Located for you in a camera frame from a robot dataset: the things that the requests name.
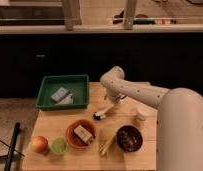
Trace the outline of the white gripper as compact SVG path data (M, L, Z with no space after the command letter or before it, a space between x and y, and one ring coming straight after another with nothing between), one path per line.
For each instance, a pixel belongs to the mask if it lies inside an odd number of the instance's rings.
M125 95L123 95L120 92L116 92L113 90L106 90L106 98L113 104L118 104L121 100L125 98Z

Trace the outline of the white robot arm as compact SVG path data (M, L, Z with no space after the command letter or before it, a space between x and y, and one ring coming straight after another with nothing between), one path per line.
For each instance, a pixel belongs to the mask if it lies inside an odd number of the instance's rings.
M167 89L124 79L114 66L100 78L107 97L128 96L157 110L156 171L203 171L203 97L188 88Z

